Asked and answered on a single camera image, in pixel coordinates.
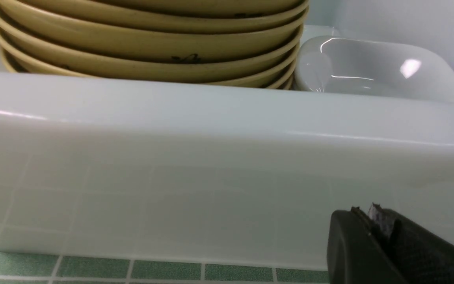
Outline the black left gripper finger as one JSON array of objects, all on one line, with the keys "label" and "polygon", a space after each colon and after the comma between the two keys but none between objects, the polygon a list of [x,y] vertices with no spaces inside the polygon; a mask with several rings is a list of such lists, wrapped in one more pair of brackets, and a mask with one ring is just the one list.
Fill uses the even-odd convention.
[{"label": "black left gripper finger", "polygon": [[332,284],[454,284],[454,245],[378,204],[336,210],[327,269]]}]

